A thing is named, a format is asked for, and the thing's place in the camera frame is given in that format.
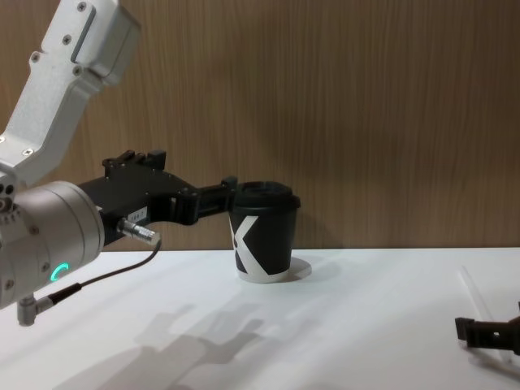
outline white table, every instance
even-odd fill
[[[518,315],[520,249],[293,255],[294,281],[283,284],[242,281],[232,252],[163,252],[85,288],[34,327],[19,327],[12,305],[0,312],[0,388],[520,388],[520,369],[483,364],[459,345],[453,321],[478,318],[462,266],[495,320]],[[42,292],[143,256],[104,253]]]

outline black bracket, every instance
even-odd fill
[[[466,341],[468,348],[504,349],[520,355],[520,317],[507,323],[455,318],[455,326],[458,339]]]
[[[154,222],[193,225],[200,218],[229,211],[234,203],[236,177],[229,176],[209,187],[194,187],[164,171],[163,150],[148,154],[128,150],[102,164],[105,175],[79,187],[99,209],[105,245],[123,237],[117,231],[122,218],[141,226]]]

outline cable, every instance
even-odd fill
[[[155,245],[155,249],[154,251],[151,253],[150,256],[148,256],[145,260],[143,260],[142,262],[139,262],[137,264],[134,264],[133,266],[127,266],[125,268],[121,268],[120,270],[116,270],[116,271],[112,271],[112,272],[108,272],[107,274],[105,275],[100,275],[98,277],[95,277],[91,280],[87,280],[86,282],[83,282],[80,284],[81,287],[85,287],[85,286],[88,286],[89,284],[92,284],[92,283],[96,283],[100,280],[103,280],[103,279],[106,279],[106,278],[110,278],[111,276],[116,276],[116,275],[119,275],[119,274],[122,274],[123,272],[127,272],[127,271],[131,271],[131,270],[135,270],[136,268],[139,268],[139,267],[142,267],[144,266],[145,264],[151,262],[154,257],[157,255],[158,251],[161,250],[161,245],[163,244],[163,241],[162,240],[159,240],[158,243]]]
[[[151,262],[155,256],[157,256],[157,253],[159,250],[161,250],[161,246],[163,244],[162,240],[159,240],[158,243],[155,245],[154,251],[151,253],[150,256],[148,256],[145,260],[142,262],[138,262],[137,264],[134,264],[132,266],[126,266],[125,268],[121,268],[120,270],[115,270],[112,272],[108,272],[104,275],[97,276],[95,278],[92,278],[90,280],[87,280],[83,283],[75,283],[72,284],[66,288],[63,288],[55,293],[49,294],[47,297],[52,301],[52,306],[55,306],[59,302],[63,301],[64,299],[69,298],[71,295],[76,294],[78,291],[80,291],[83,287],[88,286],[92,283],[99,282],[100,280],[104,280],[107,278],[110,278],[111,276],[116,276],[119,274],[122,274],[127,271],[135,270],[136,268],[142,267],[145,264]]]

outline wooden wall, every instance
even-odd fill
[[[0,0],[0,128],[57,4]],[[197,185],[292,185],[297,247],[520,245],[519,1],[123,4],[137,56],[48,180],[163,148]],[[160,229],[170,249],[230,247],[224,216]]]

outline cup lid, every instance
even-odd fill
[[[301,205],[293,190],[275,181],[250,181],[236,189],[233,213],[260,215],[292,211]]]

